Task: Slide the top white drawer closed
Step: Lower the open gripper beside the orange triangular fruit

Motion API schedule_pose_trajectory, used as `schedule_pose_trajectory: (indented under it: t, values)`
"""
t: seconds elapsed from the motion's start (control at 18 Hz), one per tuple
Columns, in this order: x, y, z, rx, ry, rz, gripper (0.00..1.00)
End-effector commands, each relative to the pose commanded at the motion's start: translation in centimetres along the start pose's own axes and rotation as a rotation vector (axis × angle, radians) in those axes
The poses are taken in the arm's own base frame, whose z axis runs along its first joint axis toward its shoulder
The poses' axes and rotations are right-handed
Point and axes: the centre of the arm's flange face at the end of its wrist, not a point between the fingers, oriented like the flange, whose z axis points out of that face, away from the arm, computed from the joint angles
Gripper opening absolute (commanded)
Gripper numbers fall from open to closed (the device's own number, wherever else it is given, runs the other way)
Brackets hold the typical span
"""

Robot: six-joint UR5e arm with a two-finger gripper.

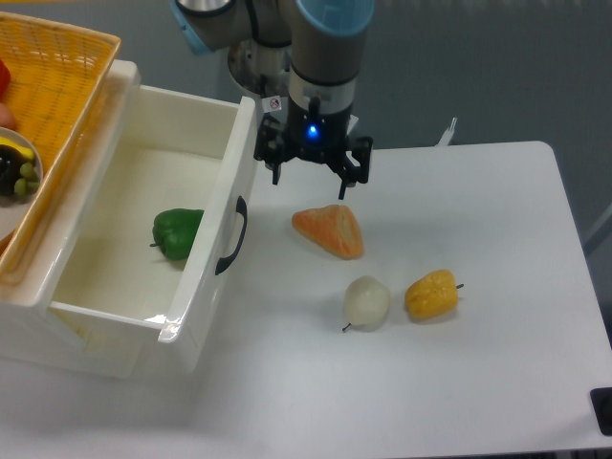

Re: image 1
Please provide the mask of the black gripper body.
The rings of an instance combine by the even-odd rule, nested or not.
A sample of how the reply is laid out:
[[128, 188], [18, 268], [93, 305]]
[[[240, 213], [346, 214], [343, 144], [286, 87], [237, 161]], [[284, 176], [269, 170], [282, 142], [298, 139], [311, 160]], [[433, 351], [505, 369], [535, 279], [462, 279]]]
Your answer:
[[347, 162], [347, 129], [353, 105], [330, 114], [313, 115], [292, 98], [285, 127], [282, 131], [282, 162], [293, 159], [315, 164], [341, 164]]

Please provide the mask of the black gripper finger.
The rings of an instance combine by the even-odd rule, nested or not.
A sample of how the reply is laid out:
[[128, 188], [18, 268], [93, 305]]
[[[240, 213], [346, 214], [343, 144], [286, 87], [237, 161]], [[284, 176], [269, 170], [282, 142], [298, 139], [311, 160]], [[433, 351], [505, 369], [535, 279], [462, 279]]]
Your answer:
[[262, 118], [257, 128], [253, 157], [272, 172], [272, 183], [276, 186], [282, 165], [290, 160], [286, 125], [283, 122], [273, 116]]
[[340, 200], [349, 187], [368, 183], [372, 148], [373, 139], [369, 136], [346, 138], [328, 154], [327, 165], [340, 178]]

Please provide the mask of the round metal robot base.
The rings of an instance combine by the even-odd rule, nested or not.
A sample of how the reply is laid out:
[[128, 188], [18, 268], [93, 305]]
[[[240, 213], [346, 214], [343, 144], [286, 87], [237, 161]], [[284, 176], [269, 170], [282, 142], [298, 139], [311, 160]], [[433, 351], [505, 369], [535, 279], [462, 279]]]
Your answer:
[[233, 81], [258, 97], [287, 97], [292, 48], [267, 47], [254, 39], [229, 47], [228, 66]]

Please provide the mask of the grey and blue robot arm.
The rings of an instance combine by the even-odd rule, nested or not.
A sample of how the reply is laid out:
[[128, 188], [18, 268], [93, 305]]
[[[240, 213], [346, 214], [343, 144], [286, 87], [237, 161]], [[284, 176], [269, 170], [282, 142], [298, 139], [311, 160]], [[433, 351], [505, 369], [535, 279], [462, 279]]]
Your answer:
[[349, 125], [371, 1], [172, 1], [191, 51], [226, 50], [232, 79], [264, 106], [254, 148], [273, 180], [293, 159], [325, 164], [340, 190], [369, 179], [373, 141]]

